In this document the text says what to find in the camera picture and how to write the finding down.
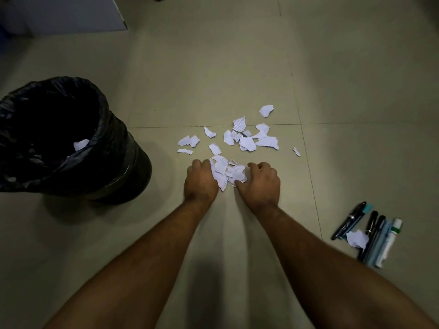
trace white marker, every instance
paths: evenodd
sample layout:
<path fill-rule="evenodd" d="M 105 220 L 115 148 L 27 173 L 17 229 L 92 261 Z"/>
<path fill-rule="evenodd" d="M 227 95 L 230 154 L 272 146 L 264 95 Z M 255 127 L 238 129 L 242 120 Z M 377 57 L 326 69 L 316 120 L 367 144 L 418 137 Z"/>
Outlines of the white marker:
<path fill-rule="evenodd" d="M 384 242 L 383 247 L 381 248 L 381 252 L 375 261 L 375 266 L 377 268 L 381 268 L 383 266 L 384 260 L 387 259 L 388 253 L 392 248 L 393 243 L 395 242 L 396 236 L 401 231 L 401 227 L 403 226 L 403 220 L 400 218 L 395 218 L 392 223 L 392 228 L 390 232 L 387 234 L 386 240 Z"/>

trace black trash bin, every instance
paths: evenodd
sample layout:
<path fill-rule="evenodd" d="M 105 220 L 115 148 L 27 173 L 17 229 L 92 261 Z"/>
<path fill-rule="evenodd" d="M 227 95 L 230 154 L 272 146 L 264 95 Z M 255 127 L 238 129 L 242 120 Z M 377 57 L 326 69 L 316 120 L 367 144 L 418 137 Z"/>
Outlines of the black trash bin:
<path fill-rule="evenodd" d="M 84 139 L 90 142 L 75 151 Z M 151 172 L 148 156 L 86 79 L 30 82 L 0 101 L 0 192 L 121 204 L 143 192 Z"/>

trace floor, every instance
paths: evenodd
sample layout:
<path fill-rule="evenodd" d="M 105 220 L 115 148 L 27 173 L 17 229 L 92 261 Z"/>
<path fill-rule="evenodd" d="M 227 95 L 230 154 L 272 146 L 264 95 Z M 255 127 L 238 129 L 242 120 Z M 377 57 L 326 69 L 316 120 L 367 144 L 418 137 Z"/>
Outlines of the floor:
<path fill-rule="evenodd" d="M 41 327 L 181 202 L 186 167 L 210 158 L 211 142 L 240 163 L 270 162 L 280 206 L 350 255 L 329 238 L 355 203 L 401 217 L 379 273 L 439 321 L 435 0 L 116 2 L 126 32 L 15 41 L 0 59 L 0 95 L 52 76 L 90 79 L 150 156 L 151 183 L 107 209 L 1 194 L 1 327 Z M 263 119 L 267 104 L 274 111 Z M 223 143 L 242 116 L 253 130 L 270 125 L 280 149 Z M 208 139 L 203 126 L 219 136 Z M 201 139 L 192 156 L 177 154 L 186 135 Z M 232 187 L 197 230 L 158 328 L 312 328 Z"/>

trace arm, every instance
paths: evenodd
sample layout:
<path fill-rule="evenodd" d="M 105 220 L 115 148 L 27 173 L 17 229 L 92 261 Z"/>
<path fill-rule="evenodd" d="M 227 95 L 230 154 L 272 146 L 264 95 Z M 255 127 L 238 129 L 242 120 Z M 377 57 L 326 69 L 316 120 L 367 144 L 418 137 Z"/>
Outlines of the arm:
<path fill-rule="evenodd" d="M 209 161 L 194 160 L 183 204 L 91 278 L 45 328 L 154 328 L 217 193 Z"/>
<path fill-rule="evenodd" d="M 281 181 L 267 163 L 249 163 L 237 182 L 276 250 L 288 281 L 316 328 L 438 327 L 386 279 L 328 246 L 278 208 Z"/>

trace hand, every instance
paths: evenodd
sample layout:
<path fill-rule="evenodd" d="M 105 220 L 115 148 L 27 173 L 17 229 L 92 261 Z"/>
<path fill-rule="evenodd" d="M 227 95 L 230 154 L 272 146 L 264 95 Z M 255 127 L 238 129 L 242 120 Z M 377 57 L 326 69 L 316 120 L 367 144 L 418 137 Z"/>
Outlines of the hand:
<path fill-rule="evenodd" d="M 218 182 L 213 178 L 210 161 L 201 163 L 195 159 L 192 166 L 187 168 L 187 177 L 184 182 L 184 200 L 199 201 L 211 205 L 218 193 Z"/>
<path fill-rule="evenodd" d="M 257 216 L 260 210 L 277 207 L 281 194 L 281 180 L 277 171 L 268 163 L 249 163 L 248 166 L 252 177 L 250 182 L 235 181 L 235 184 L 245 204 Z"/>

